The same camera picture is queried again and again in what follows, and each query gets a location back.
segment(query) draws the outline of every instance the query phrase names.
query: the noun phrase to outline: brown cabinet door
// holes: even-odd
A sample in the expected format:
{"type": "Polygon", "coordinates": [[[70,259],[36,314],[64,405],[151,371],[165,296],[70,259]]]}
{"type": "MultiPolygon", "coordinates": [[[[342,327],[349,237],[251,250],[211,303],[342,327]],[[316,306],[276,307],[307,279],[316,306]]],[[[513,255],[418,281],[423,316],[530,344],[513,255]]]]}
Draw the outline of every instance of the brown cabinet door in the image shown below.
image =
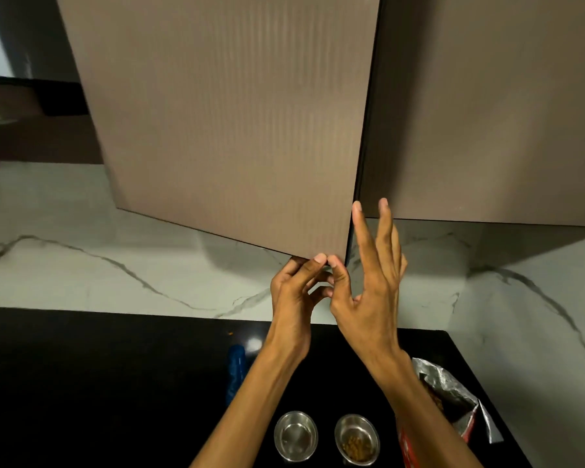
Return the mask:
{"type": "Polygon", "coordinates": [[[345,255],[379,0],[59,0],[117,205],[345,255]]]}
{"type": "Polygon", "coordinates": [[[364,209],[585,225],[585,0],[385,0],[380,19],[364,209]]]}

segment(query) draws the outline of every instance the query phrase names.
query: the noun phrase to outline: black countertop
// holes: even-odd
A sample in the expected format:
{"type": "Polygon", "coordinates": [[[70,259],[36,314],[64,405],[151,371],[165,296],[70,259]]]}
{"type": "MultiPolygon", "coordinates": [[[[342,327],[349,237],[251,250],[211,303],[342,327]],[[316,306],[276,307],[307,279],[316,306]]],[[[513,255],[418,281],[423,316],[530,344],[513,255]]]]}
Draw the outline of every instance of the black countertop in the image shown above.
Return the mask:
{"type": "MultiPolygon", "coordinates": [[[[268,328],[0,308],[0,466],[187,467],[225,411],[228,348],[262,340],[268,328]]],[[[470,446],[484,466],[528,465],[446,332],[399,330],[398,337],[410,356],[449,370],[489,410],[505,441],[490,446],[475,430],[470,446]]],[[[309,414],[318,427],[318,448],[303,467],[342,466],[334,426],[348,413],[377,428],[374,466],[402,466],[390,406],[336,326],[312,325],[310,353],[275,411],[256,466],[284,465],[273,427],[289,410],[309,414]]]]}

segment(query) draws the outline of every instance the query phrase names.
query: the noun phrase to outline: white marble wall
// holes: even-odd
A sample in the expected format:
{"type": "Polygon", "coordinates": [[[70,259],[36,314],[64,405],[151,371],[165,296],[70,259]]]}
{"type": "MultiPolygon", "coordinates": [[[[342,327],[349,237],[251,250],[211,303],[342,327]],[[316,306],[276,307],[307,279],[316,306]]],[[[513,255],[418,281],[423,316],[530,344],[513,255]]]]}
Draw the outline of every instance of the white marble wall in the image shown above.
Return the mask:
{"type": "MultiPolygon", "coordinates": [[[[480,226],[398,227],[410,261],[400,324],[445,329],[480,226]]],[[[0,163],[0,306],[270,320],[287,259],[117,210],[103,166],[0,163]]],[[[355,250],[349,268],[359,290],[355,250]]],[[[312,321],[334,323],[327,300],[312,321]]]]}
{"type": "Polygon", "coordinates": [[[535,467],[585,467],[585,228],[485,225],[449,333],[535,467]]]}

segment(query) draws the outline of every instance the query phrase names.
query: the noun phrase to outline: metal bowl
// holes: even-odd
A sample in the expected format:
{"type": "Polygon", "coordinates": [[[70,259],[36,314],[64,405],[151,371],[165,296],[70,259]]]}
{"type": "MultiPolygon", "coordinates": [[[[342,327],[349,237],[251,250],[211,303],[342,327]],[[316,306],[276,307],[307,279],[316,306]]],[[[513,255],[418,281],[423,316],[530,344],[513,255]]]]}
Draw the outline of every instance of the metal bowl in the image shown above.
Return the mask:
{"type": "Polygon", "coordinates": [[[275,424],[275,447],[289,462],[305,461],[319,442],[319,433],[310,416],[294,410],[281,416],[275,424]]]}
{"type": "Polygon", "coordinates": [[[340,418],[335,425],[335,444],[346,462],[355,466],[369,466],[375,463],[379,456],[379,435],[373,424],[357,414],[347,414],[340,418]],[[359,437],[362,444],[370,446],[371,456],[365,461],[351,459],[344,450],[344,445],[350,437],[359,437]]]}

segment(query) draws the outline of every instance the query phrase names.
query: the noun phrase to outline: hand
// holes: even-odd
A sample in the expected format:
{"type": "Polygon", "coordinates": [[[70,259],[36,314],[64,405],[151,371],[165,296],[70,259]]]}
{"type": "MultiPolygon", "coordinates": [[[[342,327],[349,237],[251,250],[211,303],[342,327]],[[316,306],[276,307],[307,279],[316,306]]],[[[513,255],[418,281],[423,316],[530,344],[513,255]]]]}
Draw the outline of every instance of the hand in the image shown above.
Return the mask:
{"type": "Polygon", "coordinates": [[[299,364],[310,349],[310,317],[331,287],[321,286],[308,293],[316,283],[334,283],[331,273],[324,271],[324,253],[314,259],[292,257],[271,280],[273,322],[265,346],[275,347],[294,364],[299,364]]]}
{"type": "Polygon", "coordinates": [[[388,201],[379,201],[379,227],[373,240],[366,226],[362,206],[352,207],[353,226],[364,268],[364,292],[352,298],[351,280],[343,262],[329,257],[334,273],[330,310],[344,338],[381,386],[383,371],[409,363],[398,346],[398,286],[406,271],[407,260],[401,254],[397,228],[392,223],[388,201]]]}

